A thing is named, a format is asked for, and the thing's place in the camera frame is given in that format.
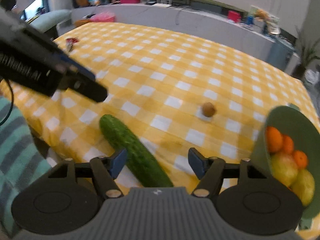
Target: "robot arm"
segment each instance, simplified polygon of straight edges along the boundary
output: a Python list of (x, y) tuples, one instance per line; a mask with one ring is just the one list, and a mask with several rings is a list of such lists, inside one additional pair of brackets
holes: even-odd
[(52, 96), (72, 90), (102, 102), (108, 96), (93, 73), (73, 61), (44, 34), (0, 8), (0, 76)]

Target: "candy wrapper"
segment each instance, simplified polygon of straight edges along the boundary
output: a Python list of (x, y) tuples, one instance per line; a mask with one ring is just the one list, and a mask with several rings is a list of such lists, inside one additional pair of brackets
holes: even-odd
[(73, 50), (73, 45), (75, 43), (79, 42), (78, 38), (67, 38), (66, 39), (66, 47), (67, 47), (67, 51), (71, 52)]

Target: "pink bag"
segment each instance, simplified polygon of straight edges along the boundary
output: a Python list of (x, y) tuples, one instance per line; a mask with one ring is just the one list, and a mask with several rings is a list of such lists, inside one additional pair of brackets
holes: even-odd
[(114, 22), (116, 15), (114, 13), (104, 12), (99, 13), (90, 18), (92, 22)]

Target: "black cable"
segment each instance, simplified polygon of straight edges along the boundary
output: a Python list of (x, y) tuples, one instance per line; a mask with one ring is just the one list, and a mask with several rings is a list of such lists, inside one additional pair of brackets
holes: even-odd
[(178, 11), (177, 15), (176, 15), (176, 19), (175, 19), (175, 24), (179, 25), (179, 15), (182, 12), (182, 10), (186, 9), (186, 7), (183, 7), (181, 10)]
[(10, 93), (11, 93), (11, 105), (10, 105), (10, 109), (9, 109), (9, 112), (7, 113), (7, 116), (0, 122), (0, 126), (3, 125), (9, 118), (11, 112), (12, 112), (12, 109), (13, 109), (13, 102), (14, 102), (14, 95), (13, 95), (13, 90), (12, 90), (12, 87), (10, 85), (10, 82), (8, 79), (4, 79), (4, 81), (7, 83), (9, 89), (10, 89)]
[(316, 97), (316, 110), (317, 110), (317, 114), (318, 114), (318, 115), (320, 115), (319, 99), (320, 99), (320, 92), (318, 92), (318, 95), (317, 95), (317, 97)]

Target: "metal screw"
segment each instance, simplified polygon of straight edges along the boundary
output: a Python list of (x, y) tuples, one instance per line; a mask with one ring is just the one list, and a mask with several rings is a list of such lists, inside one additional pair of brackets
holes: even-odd
[(121, 196), (121, 191), (117, 189), (110, 189), (106, 192), (106, 195), (109, 198), (117, 198)]
[(196, 189), (193, 194), (196, 196), (196, 197), (207, 197), (209, 195), (209, 191), (204, 189), (204, 188), (199, 188), (199, 189)]
[(78, 89), (80, 87), (81, 83), (79, 81), (77, 81), (75, 84), (74, 84), (74, 89)]
[(72, 71), (72, 72), (74, 72), (74, 73), (78, 73), (78, 68), (76, 67), (76, 66), (73, 66), (73, 65), (71, 65), (70, 67), (69, 67), (69, 69)]

